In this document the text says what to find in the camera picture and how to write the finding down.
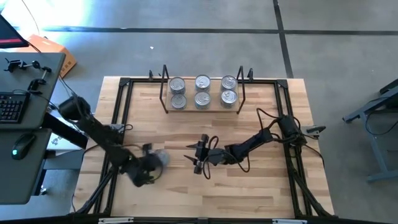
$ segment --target computer keyboard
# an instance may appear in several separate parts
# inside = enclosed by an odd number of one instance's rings
[[[30,93],[0,92],[0,124],[18,124],[29,101]]]

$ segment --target monitor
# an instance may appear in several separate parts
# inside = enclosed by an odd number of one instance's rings
[[[29,43],[0,15],[0,49],[28,47]]]

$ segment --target can lid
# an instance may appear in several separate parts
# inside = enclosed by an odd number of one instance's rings
[[[226,90],[221,94],[221,99],[225,103],[235,103],[237,98],[237,94],[232,90]]]
[[[195,95],[195,102],[198,105],[205,106],[210,103],[210,95],[205,91],[200,91]]]
[[[233,89],[236,87],[237,80],[231,75],[227,75],[221,79],[221,84],[224,88]]]
[[[195,85],[199,88],[208,88],[210,86],[210,77],[207,75],[198,75],[195,79]]]
[[[185,81],[180,77],[174,77],[170,81],[170,87],[173,90],[182,90],[185,87]]]
[[[176,94],[172,97],[172,106],[175,109],[182,109],[187,104],[187,99],[182,94]]]

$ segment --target shelf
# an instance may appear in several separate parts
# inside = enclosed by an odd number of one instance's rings
[[[239,110],[239,92],[236,92],[238,99],[236,99],[236,103],[231,107],[231,108],[225,108],[221,105],[221,90],[220,90],[220,85],[221,85],[221,79],[211,79],[211,84],[210,84],[210,90],[209,90],[209,95],[210,95],[210,106],[208,109],[205,110],[199,110],[195,106],[195,95],[197,93],[195,89],[195,77],[192,78],[184,78],[185,81],[185,94],[184,96],[187,99],[187,107],[184,110],[176,110],[173,108],[171,104],[171,99],[173,97],[173,94],[170,89],[170,82],[167,84],[167,93],[166,93],[166,109],[168,111],[173,111],[173,112],[237,112]]]

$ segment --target wood grain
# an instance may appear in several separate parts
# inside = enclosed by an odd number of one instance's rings
[[[119,79],[120,77],[104,78],[95,114],[104,124],[111,122]],[[304,81],[289,79],[288,83],[294,115],[302,125],[312,125]],[[134,84],[127,122],[134,129],[126,133],[124,143],[153,142],[154,148],[167,150],[170,164],[155,184],[140,188],[133,186],[126,175],[119,175],[112,215],[229,218],[294,216],[282,145],[271,142],[252,151],[252,170],[249,173],[242,172],[238,166],[211,166],[211,180],[195,175],[192,163],[183,157],[194,155],[194,150],[185,146],[197,142],[203,133],[218,135],[218,145],[224,146],[243,142],[258,132],[257,107],[270,114],[277,114],[273,86],[246,85],[246,102],[237,115],[194,112],[165,114],[159,101],[159,85]],[[272,118],[262,117],[265,125],[271,121]],[[272,131],[280,132],[276,125]],[[308,145],[318,150],[317,141],[309,139]],[[98,184],[103,157],[104,152],[100,148],[85,155],[75,191],[74,203],[77,208],[84,204]],[[322,160],[305,148],[302,157],[308,187],[323,207],[333,213]],[[243,167],[247,165],[246,161],[242,163]],[[304,212],[301,191],[297,192]]]
[[[236,103],[231,108],[225,108],[221,105],[221,79],[212,78],[211,85],[209,89],[210,95],[210,106],[205,110],[198,110],[195,106],[195,95],[197,91],[195,90],[195,77],[184,78],[185,81],[185,94],[187,99],[187,107],[184,110],[176,110],[171,105],[171,99],[173,97],[170,85],[167,85],[167,95],[166,95],[166,109],[171,112],[236,112],[239,110],[239,94]]]

